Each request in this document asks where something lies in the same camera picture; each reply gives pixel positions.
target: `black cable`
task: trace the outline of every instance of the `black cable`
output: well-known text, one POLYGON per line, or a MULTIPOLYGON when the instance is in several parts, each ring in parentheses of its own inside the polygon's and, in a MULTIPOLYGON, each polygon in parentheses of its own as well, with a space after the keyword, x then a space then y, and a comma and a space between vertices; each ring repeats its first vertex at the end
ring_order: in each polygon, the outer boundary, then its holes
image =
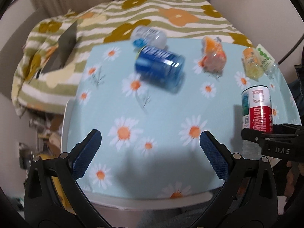
POLYGON ((281 60, 278 61, 278 65, 280 65, 283 61, 285 61, 294 52, 294 50, 303 42, 303 40, 304 40, 304 34, 300 38, 300 40, 295 44, 295 46, 281 60))

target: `finger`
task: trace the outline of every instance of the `finger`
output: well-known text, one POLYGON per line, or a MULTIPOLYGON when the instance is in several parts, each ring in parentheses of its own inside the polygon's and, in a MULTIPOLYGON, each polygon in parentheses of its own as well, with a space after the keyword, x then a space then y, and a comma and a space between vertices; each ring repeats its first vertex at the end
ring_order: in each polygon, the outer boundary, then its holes
POLYGON ((294 193, 294 191, 295 191, 295 189, 294 189, 295 187, 294 187, 294 185, 293 184, 289 184, 289 183, 287 183, 286 184, 286 187, 285 187, 285 192, 284 192, 284 195, 286 196, 286 197, 291 197, 292 196, 292 194, 294 193))
POLYGON ((287 166, 287 167, 291 167, 291 166, 292 166, 291 161, 288 161, 287 164, 286 164, 286 166, 287 166))
POLYGON ((291 169, 287 173, 286 179, 287 179, 287 183, 289 183, 289 184, 293 183, 294 175, 293 175, 291 169))
POLYGON ((302 176, 304 176, 304 163, 299 163, 299 171, 302 176))

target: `bed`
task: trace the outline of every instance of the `bed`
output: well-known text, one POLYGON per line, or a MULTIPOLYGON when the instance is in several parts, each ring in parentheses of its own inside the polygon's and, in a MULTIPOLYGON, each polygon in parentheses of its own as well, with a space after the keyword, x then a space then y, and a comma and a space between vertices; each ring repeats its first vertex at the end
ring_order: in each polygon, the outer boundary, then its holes
POLYGON ((169 38, 219 36, 223 42, 252 46, 251 41, 206 0, 122 0, 101 3, 77 14, 45 19, 30 32, 13 78, 12 102, 21 116, 26 109, 63 114, 76 95, 91 49, 127 40, 139 25, 163 30, 169 38), (77 21, 77 44, 64 68, 42 74, 58 39, 77 21))

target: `red label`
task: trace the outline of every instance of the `red label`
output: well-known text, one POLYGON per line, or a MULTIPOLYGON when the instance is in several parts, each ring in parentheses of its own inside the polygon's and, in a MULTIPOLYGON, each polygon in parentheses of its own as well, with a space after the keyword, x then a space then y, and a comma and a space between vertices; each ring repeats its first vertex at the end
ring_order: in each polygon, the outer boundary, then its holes
POLYGON ((249 109, 250 128, 272 133, 272 109, 268 106, 257 106, 249 109))

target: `blue gripper pad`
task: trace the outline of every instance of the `blue gripper pad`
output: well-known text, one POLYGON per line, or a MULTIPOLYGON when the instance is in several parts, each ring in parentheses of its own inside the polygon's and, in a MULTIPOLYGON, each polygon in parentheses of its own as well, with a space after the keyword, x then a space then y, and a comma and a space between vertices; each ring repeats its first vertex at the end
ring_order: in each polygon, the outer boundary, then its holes
POLYGON ((204 132, 201 133, 199 143, 218 178, 226 181, 229 178, 229 165, 227 161, 204 132))
POLYGON ((100 131, 93 129, 83 142, 78 143, 71 151, 69 166, 74 180, 82 178, 101 145, 100 131))

